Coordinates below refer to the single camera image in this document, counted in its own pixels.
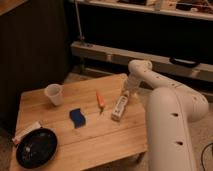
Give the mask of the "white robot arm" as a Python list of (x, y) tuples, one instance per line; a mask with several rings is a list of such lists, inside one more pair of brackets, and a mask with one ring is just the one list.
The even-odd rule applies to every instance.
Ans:
[(189, 122), (209, 111), (204, 95), (152, 70), (149, 60), (132, 60), (124, 89), (133, 93), (142, 81), (153, 88), (147, 100), (149, 171), (197, 171)]

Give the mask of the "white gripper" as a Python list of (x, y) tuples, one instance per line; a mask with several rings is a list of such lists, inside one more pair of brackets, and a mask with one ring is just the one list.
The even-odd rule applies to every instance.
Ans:
[(133, 93), (134, 98), (139, 98), (139, 94), (136, 92), (140, 86), (141, 78), (130, 74), (128, 78), (124, 81), (123, 91), (128, 91), (129, 93)]

